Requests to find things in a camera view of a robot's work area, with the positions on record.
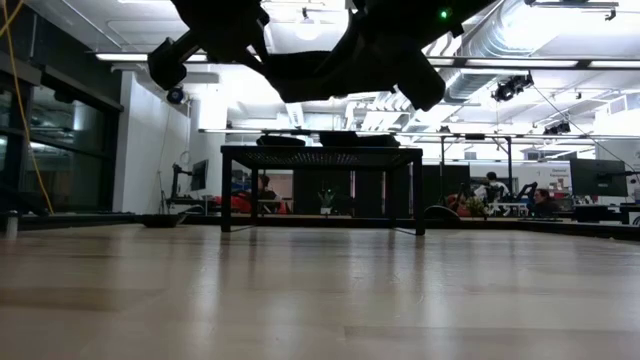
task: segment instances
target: cable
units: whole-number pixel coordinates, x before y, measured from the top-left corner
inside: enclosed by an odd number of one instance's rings
[[[8,4],[5,1],[4,6],[3,6],[3,9],[4,9],[4,25],[2,26],[2,29],[0,29],[0,37],[2,37],[2,35],[4,35],[5,32],[10,34],[9,26],[11,25],[11,23],[13,23],[13,20],[15,20],[16,16],[18,15],[18,12],[20,12],[20,9],[22,8],[22,5],[24,5],[24,0],[20,0],[18,2],[18,5],[16,6],[16,8],[11,13],[11,16],[7,16],[7,6],[8,6]]]
[[[160,180],[160,197],[162,198],[162,192],[164,191],[162,189],[162,173],[160,171],[160,169],[162,168],[162,157],[164,155],[164,146],[167,143],[167,132],[169,132],[169,122],[171,121],[171,111],[173,110],[172,107],[169,107],[168,111],[167,111],[167,121],[165,123],[164,126],[164,135],[162,136],[162,147],[160,148],[160,159],[158,159],[158,170],[156,170],[156,175],[157,178],[155,180],[153,180],[153,188],[151,188],[151,192],[153,193],[153,190],[156,188],[156,183],[158,182],[158,179]],[[149,196],[149,201],[147,202],[147,208],[145,209],[145,211],[149,211],[149,207],[151,206],[151,200],[153,199],[152,196]]]
[[[621,161],[622,163],[624,163],[625,166],[629,167],[632,171],[636,171],[636,169],[629,165],[629,163],[627,163],[626,161],[622,160],[619,156],[617,156],[616,154],[614,154],[613,152],[611,152],[609,149],[607,149],[604,145],[600,144],[599,142],[597,142],[594,138],[591,137],[591,135],[589,135],[586,131],[582,130],[578,125],[576,125],[573,121],[571,121],[571,119],[569,119],[568,116],[566,116],[562,111],[560,111],[552,102],[551,100],[549,100],[543,93],[542,91],[540,91],[538,89],[537,86],[533,85],[533,88],[536,89],[536,91],[538,92],[538,94],[540,94],[540,96],[542,96],[542,98],[549,103],[549,105],[551,105],[551,107],[554,108],[554,110],[556,110],[558,112],[558,114],[560,114],[569,124],[573,125],[574,128],[578,129],[578,131],[580,131],[584,136],[587,137],[587,139],[593,141],[593,143],[596,145],[596,147],[600,147],[602,150],[606,151],[607,153],[609,153],[609,155],[613,156],[614,158],[616,158],[617,160]],[[636,178],[638,179],[638,182],[640,183],[640,175],[636,174]]]
[[[189,151],[189,144],[191,143],[191,101],[187,103],[187,119],[184,151],[180,154],[179,161],[182,165],[189,166],[191,165],[191,151]]]
[[[45,189],[44,187],[42,176],[40,175],[40,168],[38,168],[38,161],[36,160],[36,154],[33,151],[33,148],[31,147],[31,134],[29,133],[29,124],[27,123],[27,115],[24,111],[24,104],[22,103],[22,95],[20,94],[20,81],[18,79],[18,71],[16,70],[16,59],[13,51],[13,39],[11,36],[10,25],[13,19],[15,19],[16,15],[18,14],[18,11],[22,7],[22,4],[23,4],[23,1],[20,0],[20,2],[18,3],[18,6],[13,11],[13,14],[11,15],[11,17],[9,17],[9,12],[7,11],[7,4],[5,3],[5,6],[3,7],[5,26],[3,26],[2,30],[0,30],[0,37],[4,34],[5,31],[7,32],[7,42],[9,43],[9,58],[11,59],[11,69],[13,70],[13,81],[16,87],[16,97],[18,98],[18,106],[20,107],[20,116],[22,117],[22,124],[24,125],[24,138],[27,142],[29,154],[31,155],[33,168],[36,171],[36,177],[38,178],[38,183],[40,184],[40,190],[42,190],[42,195],[44,196],[47,202],[47,207],[49,208],[49,212],[51,213],[51,215],[53,215],[55,214],[55,212],[53,211],[53,205],[51,205],[51,199],[49,198],[49,193],[47,193],[47,189]]]

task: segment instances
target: glass wall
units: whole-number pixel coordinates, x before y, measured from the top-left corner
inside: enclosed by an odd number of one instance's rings
[[[87,150],[104,151],[105,114],[46,87],[33,92],[31,133]]]
[[[100,159],[40,143],[31,143],[40,176],[57,212],[83,211],[100,207],[103,177]],[[22,192],[37,197],[40,185],[33,161],[25,163]]]
[[[0,126],[9,126],[11,117],[11,93],[8,91],[0,92]]]
[[[97,109],[53,88],[21,84],[31,134],[31,150],[27,150],[24,123],[11,80],[0,76],[3,184],[46,208],[33,155],[56,213],[110,211],[117,112]]]
[[[7,137],[0,136],[0,179],[4,171],[4,159],[7,157]]]

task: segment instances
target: black table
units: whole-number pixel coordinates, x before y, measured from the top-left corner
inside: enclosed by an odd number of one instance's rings
[[[384,171],[385,215],[395,228],[393,174],[413,165],[413,178],[422,179],[422,149],[342,148],[291,146],[222,146],[222,232],[231,231],[231,164],[236,161],[251,169],[251,192],[258,192],[260,170],[347,170]],[[424,235],[422,181],[413,181],[413,209],[416,235]],[[258,220],[258,198],[252,197],[251,219]]]

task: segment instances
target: person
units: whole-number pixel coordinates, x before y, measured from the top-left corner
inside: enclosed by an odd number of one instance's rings
[[[474,192],[476,197],[481,200],[487,200],[489,197],[489,190],[495,190],[498,195],[493,199],[493,201],[498,201],[500,198],[509,195],[509,188],[504,183],[498,181],[498,175],[493,171],[487,173],[487,178],[485,179],[486,185],[480,186]]]
[[[271,179],[267,175],[258,176],[258,199],[268,201],[280,200],[278,194],[273,190],[269,190],[269,182],[271,182]],[[280,202],[263,203],[262,205],[264,209],[272,214],[277,213],[282,206]]]
[[[534,205],[531,211],[538,217],[549,217],[560,211],[560,206],[551,198],[548,190],[538,189],[533,195]]]

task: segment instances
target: wooden floor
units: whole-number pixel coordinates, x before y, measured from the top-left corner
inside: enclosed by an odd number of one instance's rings
[[[0,243],[0,359],[640,358],[640,246],[140,226]]]

